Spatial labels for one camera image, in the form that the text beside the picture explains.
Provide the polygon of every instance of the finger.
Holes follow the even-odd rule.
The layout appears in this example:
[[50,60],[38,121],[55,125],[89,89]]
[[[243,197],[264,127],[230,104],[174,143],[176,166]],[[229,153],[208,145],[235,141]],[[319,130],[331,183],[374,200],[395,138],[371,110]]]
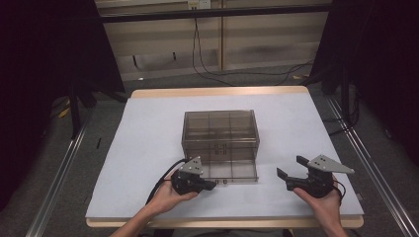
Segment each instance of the finger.
[[190,200],[198,196],[197,192],[190,192],[181,196],[182,200]]
[[333,186],[338,188],[338,179],[336,179],[334,175],[332,175],[332,177],[333,177]]
[[304,191],[300,188],[295,188],[295,189],[293,189],[293,192],[297,196],[299,196],[301,199],[303,199],[305,202],[307,202],[308,204],[312,203],[313,197],[311,195],[309,195],[306,191]]

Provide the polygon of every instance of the hand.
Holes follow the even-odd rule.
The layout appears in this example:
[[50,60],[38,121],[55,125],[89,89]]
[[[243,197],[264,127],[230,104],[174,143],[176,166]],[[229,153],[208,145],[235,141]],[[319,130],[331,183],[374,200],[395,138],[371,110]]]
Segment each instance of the hand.
[[133,216],[123,227],[119,228],[112,236],[113,237],[134,237],[138,236],[140,231],[147,225],[147,223],[154,218],[154,216],[173,209],[179,202],[189,200],[198,195],[192,192],[185,195],[178,195],[172,188],[170,181],[171,175],[166,177],[160,185],[152,200],[144,206],[135,216]]
[[347,236],[341,225],[340,196],[336,190],[321,198],[312,197],[300,188],[293,189],[293,192],[311,206],[315,218],[328,236]]
[[190,200],[198,195],[196,192],[190,192],[180,196],[172,188],[172,183],[170,181],[171,176],[172,175],[170,174],[165,178],[165,181],[161,184],[153,199],[147,205],[154,210],[155,214],[167,212],[173,209],[173,207],[175,207],[179,202]]

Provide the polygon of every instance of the aluminum rail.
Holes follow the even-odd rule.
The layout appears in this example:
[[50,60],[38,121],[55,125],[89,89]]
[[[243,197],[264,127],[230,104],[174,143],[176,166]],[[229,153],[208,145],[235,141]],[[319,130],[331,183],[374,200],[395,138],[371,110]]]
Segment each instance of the aluminum rail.
[[86,131],[86,126],[90,123],[93,111],[94,109],[89,109],[89,111],[87,112],[86,120],[83,122],[80,131],[78,132],[77,136],[71,140],[67,152],[65,153],[61,165],[55,175],[55,178],[51,186],[49,187],[45,199],[43,200],[42,206],[38,210],[37,216],[35,217],[27,232],[27,237],[42,236],[43,231],[46,228],[46,224],[48,223],[52,211],[55,207],[58,196],[61,192],[65,178],[67,177],[68,171],[71,167],[71,163],[73,162],[74,157],[76,156],[78,148],[81,144],[81,141],[83,140],[83,136]]

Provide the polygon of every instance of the metal frame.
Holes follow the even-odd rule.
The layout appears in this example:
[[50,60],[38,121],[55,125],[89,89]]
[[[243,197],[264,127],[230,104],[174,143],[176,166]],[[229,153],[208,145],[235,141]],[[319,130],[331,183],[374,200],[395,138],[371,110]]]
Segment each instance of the metal frame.
[[43,231],[45,230],[49,218],[52,214],[52,211],[55,207],[59,193],[61,192],[62,186],[65,182],[65,178],[67,177],[71,164],[83,140],[86,127],[90,123],[93,111],[94,109],[88,110],[86,120],[83,122],[80,131],[78,132],[77,136],[71,140],[67,152],[65,153],[64,159],[62,160],[61,165],[59,166],[59,169],[55,175],[55,178],[51,186],[49,187],[48,193],[46,194],[46,197],[42,202],[42,206],[38,210],[37,216],[35,217],[34,221],[31,224],[31,227],[29,228],[26,234],[27,237],[42,236]]
[[141,22],[158,20],[194,19],[194,18],[213,18],[213,17],[235,17],[235,16],[255,16],[255,15],[276,15],[294,13],[314,13],[344,10],[352,7],[359,7],[360,4],[350,3],[330,3],[330,4],[311,4],[311,5],[290,5],[279,7],[254,7],[254,8],[217,8],[203,9],[196,11],[173,11],[155,12],[141,14],[116,14],[105,15],[94,18],[64,19],[71,24],[87,23],[122,23],[122,22]]

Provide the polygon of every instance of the black cable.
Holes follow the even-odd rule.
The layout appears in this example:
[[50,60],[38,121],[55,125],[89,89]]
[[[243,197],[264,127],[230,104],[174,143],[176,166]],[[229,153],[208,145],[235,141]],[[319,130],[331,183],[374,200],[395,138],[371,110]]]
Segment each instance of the black cable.
[[166,173],[164,173],[164,175],[158,180],[158,182],[156,183],[156,185],[154,186],[153,190],[151,191],[150,195],[148,196],[147,202],[145,204],[148,204],[154,197],[154,194],[157,192],[158,188],[160,188],[161,184],[163,184],[163,182],[167,181],[165,180],[166,176],[180,163],[182,162],[188,162],[188,159],[182,159],[182,160],[178,160],[175,164],[172,165],[172,167],[170,167],[170,169],[168,169],[166,171]]
[[195,41],[198,38],[198,47],[199,47],[199,55],[200,55],[200,61],[201,61],[201,65],[203,66],[203,69],[206,73],[212,75],[212,76],[227,76],[227,75],[268,75],[268,76],[281,76],[281,75],[287,75],[285,79],[283,79],[281,82],[275,84],[274,86],[278,86],[282,83],[284,83],[288,77],[290,76],[290,73],[296,72],[299,69],[301,69],[304,66],[307,65],[312,65],[311,61],[313,61],[314,59],[310,59],[307,62],[303,63],[303,64],[299,64],[299,65],[295,65],[293,66],[290,70],[288,70],[287,72],[281,72],[281,73],[266,73],[266,72],[225,72],[225,73],[213,73],[207,70],[206,66],[204,65],[203,62],[203,55],[202,55],[202,48],[201,48],[201,38],[200,38],[200,31],[198,29],[198,22],[197,19],[195,19],[195,33],[194,33],[194,47],[193,47],[193,52],[192,52],[192,60],[193,60],[193,67],[194,70],[197,72],[198,75],[206,78],[206,79],[210,79],[210,80],[214,80],[223,84],[226,84],[228,86],[232,86],[235,87],[234,85],[231,85],[227,82],[215,79],[215,78],[211,78],[211,77],[207,77],[203,74],[201,74],[200,72],[198,72],[197,68],[195,67]]
[[335,183],[337,183],[337,184],[339,184],[339,185],[341,185],[342,186],[342,188],[343,188],[343,193],[336,187],[336,186],[332,186],[333,187],[333,190],[335,190],[335,191],[337,191],[338,192],[338,195],[339,195],[339,205],[341,205],[342,204],[342,199],[343,199],[343,197],[345,196],[345,194],[346,194],[346,188],[345,188],[345,186],[342,184],[342,183],[340,183],[339,181],[334,181]]
[[[357,124],[358,120],[360,118],[360,99],[359,99],[359,94],[357,92],[355,99],[354,99],[354,111],[349,115],[349,121],[348,123],[350,124],[350,126],[348,127],[344,127],[342,129],[333,131],[329,133],[329,136],[332,135],[336,135],[340,132],[343,131],[347,131],[350,130],[352,128],[354,128],[354,126]],[[328,118],[328,119],[324,119],[323,121],[341,121],[344,120],[344,118]]]

